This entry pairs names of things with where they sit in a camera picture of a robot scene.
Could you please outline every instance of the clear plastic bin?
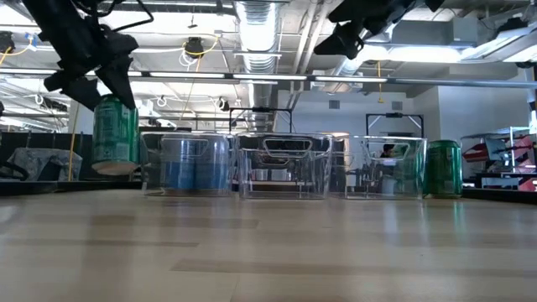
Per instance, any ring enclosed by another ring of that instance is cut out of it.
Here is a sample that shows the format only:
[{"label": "clear plastic bin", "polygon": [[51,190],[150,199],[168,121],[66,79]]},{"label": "clear plastic bin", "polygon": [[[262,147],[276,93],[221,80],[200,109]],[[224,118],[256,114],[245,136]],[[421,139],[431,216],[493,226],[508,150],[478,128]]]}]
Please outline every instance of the clear plastic bin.
[{"label": "clear plastic bin", "polygon": [[332,139],[320,134],[238,134],[240,197],[325,199]]},{"label": "clear plastic bin", "polygon": [[143,191],[157,196],[231,193],[233,138],[214,133],[142,133]]},{"label": "clear plastic bin", "polygon": [[425,138],[345,137],[332,155],[331,195],[345,199],[422,199]]}]

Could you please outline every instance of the wooden table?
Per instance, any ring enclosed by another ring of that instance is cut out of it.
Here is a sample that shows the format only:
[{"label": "wooden table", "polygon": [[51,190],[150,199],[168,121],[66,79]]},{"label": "wooden table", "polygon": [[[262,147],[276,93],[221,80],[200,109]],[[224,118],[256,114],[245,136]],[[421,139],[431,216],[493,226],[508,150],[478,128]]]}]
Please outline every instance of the wooden table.
[{"label": "wooden table", "polygon": [[537,207],[138,190],[0,200],[6,302],[537,301]]}]

